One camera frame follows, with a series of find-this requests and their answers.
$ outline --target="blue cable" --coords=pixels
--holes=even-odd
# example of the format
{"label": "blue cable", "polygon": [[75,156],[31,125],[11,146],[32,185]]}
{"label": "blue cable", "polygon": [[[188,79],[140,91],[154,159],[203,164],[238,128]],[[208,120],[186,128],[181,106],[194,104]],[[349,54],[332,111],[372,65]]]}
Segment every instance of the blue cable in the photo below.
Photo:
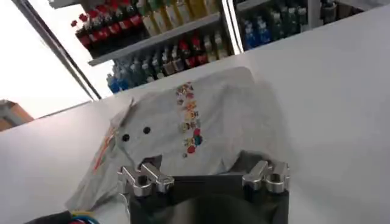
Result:
{"label": "blue cable", "polygon": [[77,219],[90,222],[91,224],[99,224],[99,222],[96,219],[94,219],[94,218],[92,218],[90,216],[87,216],[87,215],[77,215],[77,216],[74,216],[71,219],[71,221],[76,221]]}

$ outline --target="white wall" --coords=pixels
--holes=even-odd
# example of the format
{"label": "white wall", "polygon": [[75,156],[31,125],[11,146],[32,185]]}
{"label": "white wall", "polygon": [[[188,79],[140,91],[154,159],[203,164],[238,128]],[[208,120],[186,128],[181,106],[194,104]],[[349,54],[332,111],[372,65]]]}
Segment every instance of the white wall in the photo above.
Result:
{"label": "white wall", "polygon": [[0,99],[34,118],[91,100],[12,1],[0,1]]}

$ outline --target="black dot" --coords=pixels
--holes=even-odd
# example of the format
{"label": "black dot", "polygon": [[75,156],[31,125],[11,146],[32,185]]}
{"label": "black dot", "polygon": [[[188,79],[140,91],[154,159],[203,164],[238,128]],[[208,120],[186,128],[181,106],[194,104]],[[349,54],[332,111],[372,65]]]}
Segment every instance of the black dot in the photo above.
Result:
{"label": "black dot", "polygon": [[149,127],[144,127],[144,134],[147,135],[151,132],[151,128]]}
{"label": "black dot", "polygon": [[124,134],[122,136],[122,141],[127,142],[130,139],[130,136],[128,134]]}

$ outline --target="white table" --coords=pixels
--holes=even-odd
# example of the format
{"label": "white table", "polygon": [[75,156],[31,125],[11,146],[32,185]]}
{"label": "white table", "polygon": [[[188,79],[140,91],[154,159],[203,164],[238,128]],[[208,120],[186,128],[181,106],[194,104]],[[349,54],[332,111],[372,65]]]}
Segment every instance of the white table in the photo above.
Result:
{"label": "white table", "polygon": [[[64,209],[130,96],[237,66],[292,167],[290,223],[390,223],[388,21],[390,5],[0,133],[0,223]],[[127,222],[122,205],[98,213]]]}

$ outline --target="metal bracket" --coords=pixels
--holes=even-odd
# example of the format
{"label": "metal bracket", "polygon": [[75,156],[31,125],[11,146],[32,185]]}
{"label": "metal bracket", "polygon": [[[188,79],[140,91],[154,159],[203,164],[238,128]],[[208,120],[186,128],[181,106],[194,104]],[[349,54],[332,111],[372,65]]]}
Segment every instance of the metal bracket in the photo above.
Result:
{"label": "metal bracket", "polygon": [[167,193],[175,183],[175,179],[173,177],[162,174],[151,163],[142,164],[140,170],[141,173],[149,177],[150,180],[156,184],[157,190],[161,193]]}
{"label": "metal bracket", "polygon": [[243,176],[243,186],[250,186],[254,191],[261,188],[262,182],[269,192],[283,193],[289,189],[289,167],[287,163],[259,161],[256,166]]}
{"label": "metal bracket", "polygon": [[141,172],[136,171],[133,167],[122,166],[118,172],[119,181],[122,182],[122,193],[128,194],[127,183],[130,184],[137,197],[148,196],[152,192],[152,182]]}
{"label": "metal bracket", "polygon": [[289,167],[287,163],[282,162],[277,162],[272,173],[265,179],[267,190],[277,194],[289,189],[289,181]]}

